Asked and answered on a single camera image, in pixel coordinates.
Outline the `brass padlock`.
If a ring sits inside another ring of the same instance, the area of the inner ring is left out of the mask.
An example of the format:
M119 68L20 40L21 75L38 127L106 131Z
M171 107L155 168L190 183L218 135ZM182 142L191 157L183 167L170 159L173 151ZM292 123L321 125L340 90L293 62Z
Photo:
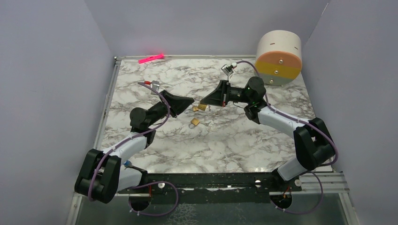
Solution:
M205 104L198 104L197 108L202 111L211 111L211 106Z
M190 129L193 129L193 128L195 128L199 123L200 123L200 121L199 121L197 118L193 118L193 119L190 121L188 127L189 127Z
M197 112L199 109L196 106L192 106L191 108L188 108L184 111L184 113L193 113L193 112Z

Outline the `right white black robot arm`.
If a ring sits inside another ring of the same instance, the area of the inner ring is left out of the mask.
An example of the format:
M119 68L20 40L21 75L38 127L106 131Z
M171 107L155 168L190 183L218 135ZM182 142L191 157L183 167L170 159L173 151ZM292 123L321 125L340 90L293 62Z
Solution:
M264 82L259 77L251 77L243 88L232 87L229 81L220 80L215 90L200 102L221 107L229 102L246 103L244 112L249 120L272 127L294 140L295 156L272 172L271 186L275 190L284 190L293 178L337 157L336 146L323 120L303 119L271 107Z

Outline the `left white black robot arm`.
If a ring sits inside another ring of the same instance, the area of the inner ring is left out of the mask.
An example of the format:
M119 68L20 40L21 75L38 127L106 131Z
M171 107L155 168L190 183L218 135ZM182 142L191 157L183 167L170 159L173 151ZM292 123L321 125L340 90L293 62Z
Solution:
M92 201L108 203L123 189L132 188L140 193L147 188L145 170L131 165L122 169L122 164L152 144L156 130L150 126L159 120L177 117L194 102L191 97L175 96L165 90L160 92L160 99L149 109L131 110L131 131L124 139L104 150L87 152L75 182L75 192Z

